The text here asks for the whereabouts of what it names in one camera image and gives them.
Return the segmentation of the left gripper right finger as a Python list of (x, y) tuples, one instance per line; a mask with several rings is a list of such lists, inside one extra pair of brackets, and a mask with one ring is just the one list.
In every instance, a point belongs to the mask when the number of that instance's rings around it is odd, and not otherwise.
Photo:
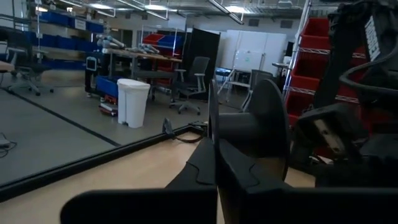
[(398, 224), (398, 189), (297, 188), (222, 139), (219, 190), (231, 224)]

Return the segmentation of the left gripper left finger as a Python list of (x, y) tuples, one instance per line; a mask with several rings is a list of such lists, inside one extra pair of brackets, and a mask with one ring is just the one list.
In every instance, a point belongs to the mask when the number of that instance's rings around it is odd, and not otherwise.
[(216, 224), (216, 156), (204, 138), (164, 188), (91, 190), (71, 198), (61, 224)]

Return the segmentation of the black plastic cord spool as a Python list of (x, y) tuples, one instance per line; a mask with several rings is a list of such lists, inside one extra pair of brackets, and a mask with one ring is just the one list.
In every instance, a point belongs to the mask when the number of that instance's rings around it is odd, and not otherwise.
[(211, 80), (208, 87), (208, 135), (218, 149), (226, 140), (243, 154), (271, 161), (274, 175), (286, 178), (290, 156), (290, 129), (282, 94), (270, 79), (254, 86), (248, 110), (220, 113), (218, 85)]

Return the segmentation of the red storage bin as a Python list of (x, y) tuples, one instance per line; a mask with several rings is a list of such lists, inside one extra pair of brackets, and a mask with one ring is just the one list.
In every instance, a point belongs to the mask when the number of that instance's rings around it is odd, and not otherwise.
[(285, 103), (289, 124), (294, 126), (301, 114), (313, 103), (313, 95), (290, 91)]
[(142, 39), (143, 44), (157, 45), (158, 41), (164, 37), (162, 34), (149, 34)]
[(327, 62), (327, 55), (300, 52), (291, 74), (290, 86), (315, 91)]
[(308, 49), (330, 50), (329, 20), (310, 17), (301, 33), (300, 46)]

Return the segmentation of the white trash can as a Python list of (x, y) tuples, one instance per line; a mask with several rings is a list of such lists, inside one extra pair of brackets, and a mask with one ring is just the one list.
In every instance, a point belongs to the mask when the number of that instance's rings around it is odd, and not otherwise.
[(121, 78), (118, 85), (118, 123), (140, 128), (144, 123), (150, 84)]

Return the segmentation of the grey office chair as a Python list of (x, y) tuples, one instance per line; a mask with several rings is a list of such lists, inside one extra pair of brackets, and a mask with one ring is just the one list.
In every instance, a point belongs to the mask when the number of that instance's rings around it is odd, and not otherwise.
[(190, 97), (206, 93), (205, 72), (209, 61), (208, 57), (195, 57), (189, 70), (175, 70), (169, 107), (178, 106), (178, 114), (181, 114), (183, 110), (192, 109), (197, 115), (201, 115), (200, 107), (194, 104)]

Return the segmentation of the flat red white boxes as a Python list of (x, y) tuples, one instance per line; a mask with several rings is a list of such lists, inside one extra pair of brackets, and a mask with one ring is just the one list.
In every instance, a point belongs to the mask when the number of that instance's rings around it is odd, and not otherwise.
[(113, 96), (105, 95), (104, 98), (101, 99), (98, 108), (103, 114), (115, 117), (118, 115), (118, 99)]

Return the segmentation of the small whiteboard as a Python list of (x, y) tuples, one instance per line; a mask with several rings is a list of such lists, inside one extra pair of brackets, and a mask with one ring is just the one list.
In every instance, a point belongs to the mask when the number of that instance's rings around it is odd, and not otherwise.
[(241, 72), (260, 70), (264, 60), (264, 53), (250, 50), (238, 50), (233, 60), (233, 69)]

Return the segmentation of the blue floor tote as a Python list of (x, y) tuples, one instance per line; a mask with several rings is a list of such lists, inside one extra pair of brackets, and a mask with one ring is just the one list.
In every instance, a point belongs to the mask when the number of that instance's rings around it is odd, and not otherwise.
[(109, 95), (112, 97), (118, 97), (118, 84), (117, 81), (121, 77), (112, 77), (109, 78), (107, 76), (97, 76), (96, 77), (96, 89), (105, 95)]

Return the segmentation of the black partition panel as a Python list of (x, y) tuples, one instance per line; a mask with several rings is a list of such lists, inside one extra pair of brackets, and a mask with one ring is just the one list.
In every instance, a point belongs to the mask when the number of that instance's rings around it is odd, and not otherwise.
[(182, 68), (189, 70), (195, 57), (210, 59), (204, 77), (206, 88), (209, 87), (209, 82), (214, 77), (220, 37), (220, 32), (208, 32), (193, 28), (188, 34), (185, 44)]

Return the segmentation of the wooden workbench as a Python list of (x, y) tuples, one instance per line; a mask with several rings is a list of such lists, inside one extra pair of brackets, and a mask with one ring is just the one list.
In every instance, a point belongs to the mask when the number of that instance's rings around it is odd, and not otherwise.
[(131, 52), (128, 50), (121, 50), (121, 49), (111, 49), (111, 48), (103, 48), (102, 53), (108, 54), (110, 61), (109, 61), (109, 73), (108, 73), (108, 78), (112, 79), (113, 78), (113, 73), (115, 72), (115, 61), (117, 56), (121, 57), (127, 57), (131, 58), (131, 78), (132, 79), (138, 79), (138, 78), (150, 78), (150, 79), (155, 79), (155, 78), (173, 78), (174, 77), (174, 72), (164, 72), (164, 71), (147, 71), (147, 70), (139, 70), (137, 68), (137, 59), (138, 58), (146, 58), (146, 59), (151, 59), (155, 60), (155, 68), (157, 68), (157, 62), (160, 60), (167, 61), (167, 62), (172, 62), (174, 63), (174, 66), (177, 67), (178, 63), (182, 63), (182, 59), (177, 59), (173, 57), (166, 57), (163, 55), (157, 55), (157, 54), (143, 54), (143, 53), (137, 53), (137, 52)]

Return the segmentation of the blue storage bin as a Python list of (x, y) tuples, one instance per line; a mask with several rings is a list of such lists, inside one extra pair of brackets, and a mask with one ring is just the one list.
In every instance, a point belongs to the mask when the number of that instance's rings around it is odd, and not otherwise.
[(176, 49), (183, 45), (183, 37), (179, 35), (165, 35), (157, 41), (159, 47)]
[(102, 24), (97, 24), (94, 22), (86, 22), (86, 30), (92, 33), (101, 34), (104, 32), (104, 27)]
[(96, 42), (90, 42), (84, 39), (75, 39), (76, 49), (82, 52), (92, 52), (98, 50)]
[(73, 27), (74, 26), (74, 18), (71, 18), (64, 14), (59, 14), (57, 12), (42, 12), (39, 16), (41, 21), (48, 22), (51, 24), (57, 24), (61, 26)]
[(76, 41), (74, 39), (62, 37), (59, 35), (43, 34), (40, 39), (40, 44), (45, 47), (55, 47), (59, 49), (76, 49)]

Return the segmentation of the robot teach pendant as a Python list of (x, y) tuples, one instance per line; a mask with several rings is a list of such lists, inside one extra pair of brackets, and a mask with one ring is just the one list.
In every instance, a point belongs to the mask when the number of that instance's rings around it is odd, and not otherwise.
[(96, 72), (98, 69), (98, 59), (93, 56), (86, 58), (85, 69), (87, 71)]

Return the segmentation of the dark office chair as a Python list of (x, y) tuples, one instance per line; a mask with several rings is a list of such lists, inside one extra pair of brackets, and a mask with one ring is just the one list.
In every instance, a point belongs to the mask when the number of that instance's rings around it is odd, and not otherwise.
[(44, 72), (52, 68), (44, 65), (34, 58), (32, 44), (25, 33), (18, 29), (7, 28), (4, 30), (7, 35), (7, 49), (11, 54), (11, 64), (14, 66), (14, 73), (20, 75), (22, 80), (7, 88), (8, 92), (14, 93), (17, 88), (27, 88), (40, 96), (39, 88), (48, 89), (54, 92), (54, 87), (41, 82)]

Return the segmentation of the black aluminium table frame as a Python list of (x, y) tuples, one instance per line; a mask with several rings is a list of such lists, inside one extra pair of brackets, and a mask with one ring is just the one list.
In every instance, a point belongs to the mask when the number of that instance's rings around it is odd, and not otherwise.
[(94, 154), (77, 161), (66, 163), (62, 166), (39, 172), (38, 174), (24, 177), (20, 180), (11, 182), (10, 184), (5, 184), (0, 186), (0, 203), (65, 179), (72, 175), (79, 174), (80, 172), (84, 172), (88, 169), (111, 162), (115, 159), (119, 159), (134, 152), (141, 151), (147, 147), (151, 147), (171, 138), (171, 135), (166, 133), (157, 134), (140, 141), (115, 147), (106, 152)]

